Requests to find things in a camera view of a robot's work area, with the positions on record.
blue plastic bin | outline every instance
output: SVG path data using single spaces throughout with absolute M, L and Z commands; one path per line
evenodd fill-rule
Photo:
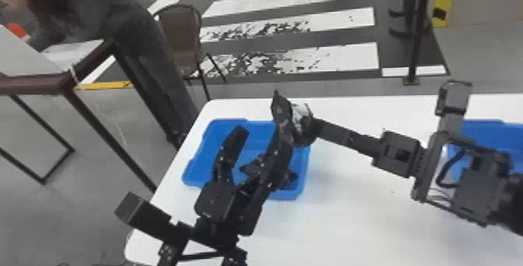
M 508 152 L 514 162 L 514 173 L 523 173 L 523 124 L 507 124 L 501 120 L 467 120 L 463 122 L 463 135 L 476 140 L 476 144 Z M 458 153 L 459 147 L 448 146 L 448 158 Z M 463 157 L 451 168 L 451 175 L 458 180 L 470 156 Z
M 181 177 L 184 184 L 188 186 L 203 187 L 211 179 L 211 166 L 223 140 L 236 126 L 241 125 L 249 130 L 249 137 L 245 142 L 236 166 L 233 168 L 234 182 L 238 183 L 247 179 L 246 175 L 238 169 L 244 164 L 250 163 L 259 154 L 265 153 L 275 130 L 272 121 L 248 121 L 246 119 L 220 119 L 212 121 L 203 134 L 202 144 L 195 156 L 185 168 Z M 304 190 L 307 179 L 307 168 L 311 148 L 294 149 L 293 158 L 290 161 L 290 169 L 298 175 L 287 189 L 278 190 L 270 195 L 271 199 L 294 200 Z

metal chair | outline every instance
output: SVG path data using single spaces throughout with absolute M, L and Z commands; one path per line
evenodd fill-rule
M 205 74 L 200 64 L 209 58 L 223 82 L 227 83 L 225 75 L 212 59 L 209 53 L 203 53 L 200 42 L 200 29 L 202 28 L 202 14 L 192 5 L 174 4 L 166 6 L 153 17 L 160 18 L 160 26 L 169 44 L 171 54 L 177 66 L 180 67 L 184 80 L 191 85 L 191 80 L 202 81 L 203 90 L 207 100 L 211 100 Z

robotic arm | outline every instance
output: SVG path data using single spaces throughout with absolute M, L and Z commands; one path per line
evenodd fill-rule
M 297 106 L 274 93 L 271 111 L 276 123 L 265 154 L 240 168 L 247 180 L 234 183 L 231 170 L 248 131 L 236 127 L 225 139 L 211 168 L 211 180 L 195 203 L 198 219 L 194 226 L 170 223 L 171 216 L 129 193 L 116 215 L 130 226 L 163 241 L 159 266 L 178 262 L 223 257 L 222 266 L 245 266 L 247 252 L 239 247 L 238 236 L 250 236 L 270 193 L 285 188 L 298 177 L 288 169 L 293 147 L 312 144 L 317 138 L 354 149 L 372 158 L 372 165 L 399 177 L 415 179 L 411 198 L 453 213 L 480 226 L 498 225 L 523 236 L 523 175 L 512 173 L 510 156 L 482 147 L 461 134 L 472 86 L 449 81 L 441 89 L 436 115 L 441 117 L 427 148 L 418 140 L 385 131 L 380 138 L 361 135 L 313 116 L 307 105 Z M 460 152 L 437 173 L 444 145 L 456 145 Z M 472 157 L 456 183 L 445 183 L 451 166 L 465 155 Z M 429 195 L 439 191 L 443 196 Z M 184 254 L 189 240 L 212 251 Z
M 439 128 L 426 149 L 418 140 L 391 131 L 374 138 L 317 119 L 307 105 L 294 105 L 278 92 L 271 109 L 281 139 L 292 146 L 310 145 L 321 138 L 354 149 L 371 157 L 372 166 L 400 177 L 414 177 L 413 200 L 480 226 L 499 225 L 523 236 L 523 175 L 511 173 L 513 167 L 507 153 L 476 145 L 461 134 L 471 91 L 472 85 L 467 82 L 449 81 L 441 87 L 436 106 L 436 115 L 441 117 Z M 444 145 L 456 145 L 461 150 L 436 176 Z M 450 167 L 464 155 L 472 157 L 470 167 L 463 170 L 455 184 L 444 183 Z M 453 195 L 434 189 L 447 196 L 429 196 L 433 182 L 452 190 Z

white table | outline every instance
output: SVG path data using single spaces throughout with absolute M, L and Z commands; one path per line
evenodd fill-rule
M 151 202 L 194 224 L 199 189 L 181 182 L 210 121 L 225 117 L 270 120 L 271 100 L 213 100 L 205 105 Z M 426 144 L 437 127 L 435 96 L 362 96 L 298 99 L 314 115 L 378 137 L 384 129 Z M 468 118 L 523 122 L 514 105 L 523 95 L 477 95 Z M 312 145 L 305 190 L 295 201 L 267 201 L 254 235 L 239 247 L 249 265 L 518 265 L 523 238 L 497 227 L 479 228 L 410 199 L 413 180 L 370 166 L 370 158 L 322 140 Z M 160 241 L 134 231 L 125 248 L 130 261 L 156 265 Z M 185 253 L 204 250 L 189 244 Z M 220 264 L 220 259 L 189 264 Z

robotic hand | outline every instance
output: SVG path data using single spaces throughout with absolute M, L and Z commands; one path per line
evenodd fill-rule
M 278 92 L 274 93 L 271 110 L 280 138 L 292 146 L 310 145 L 322 138 L 355 149 L 370 156 L 377 168 L 404 178 L 414 177 L 413 200 L 480 226 L 499 225 L 523 236 L 523 175 L 513 173 L 507 153 L 476 145 L 473 139 L 462 135 L 471 91 L 470 83 L 459 81 L 448 81 L 440 88 L 435 112 L 441 117 L 439 128 L 426 149 L 418 140 L 391 131 L 374 138 L 317 119 L 309 106 L 292 104 Z M 444 145 L 456 145 L 461 150 L 437 175 Z M 463 170 L 455 184 L 445 183 L 451 166 L 465 155 L 472 157 L 470 167 Z M 440 188 L 431 187 L 433 183 Z M 429 191 L 444 195 L 432 196 Z

